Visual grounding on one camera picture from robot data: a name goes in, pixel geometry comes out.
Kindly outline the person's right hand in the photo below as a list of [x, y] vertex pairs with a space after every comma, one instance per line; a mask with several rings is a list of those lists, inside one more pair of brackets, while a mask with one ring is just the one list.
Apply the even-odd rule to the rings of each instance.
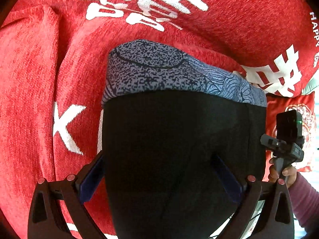
[[[275, 162], [276, 162], [276, 158], [271, 158], [269, 160], [270, 167], [269, 167], [268, 179], [269, 179], [269, 182], [272, 182], [272, 183], [280, 179], [280, 175], [275, 168]], [[282, 171], [282, 175], [286, 179], [287, 188], [290, 188], [296, 181], [297, 169], [294, 166], [288, 166]]]

